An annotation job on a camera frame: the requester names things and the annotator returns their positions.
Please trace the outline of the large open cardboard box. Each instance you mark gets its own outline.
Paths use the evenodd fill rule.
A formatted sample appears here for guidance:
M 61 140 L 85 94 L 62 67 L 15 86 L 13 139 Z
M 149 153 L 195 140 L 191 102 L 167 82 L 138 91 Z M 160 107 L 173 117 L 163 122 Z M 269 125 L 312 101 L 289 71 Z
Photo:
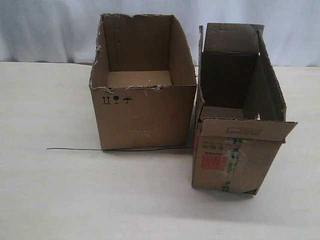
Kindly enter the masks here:
M 89 88 L 103 150 L 184 146 L 196 87 L 174 15 L 100 16 Z

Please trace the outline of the narrow taped cardboard box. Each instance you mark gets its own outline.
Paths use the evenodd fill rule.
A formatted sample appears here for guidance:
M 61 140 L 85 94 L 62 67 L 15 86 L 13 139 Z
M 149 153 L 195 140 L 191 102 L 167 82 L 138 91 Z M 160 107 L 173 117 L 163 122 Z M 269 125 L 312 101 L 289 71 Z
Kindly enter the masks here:
M 264 25 L 199 28 L 194 188 L 257 194 L 295 128 L 263 39 Z

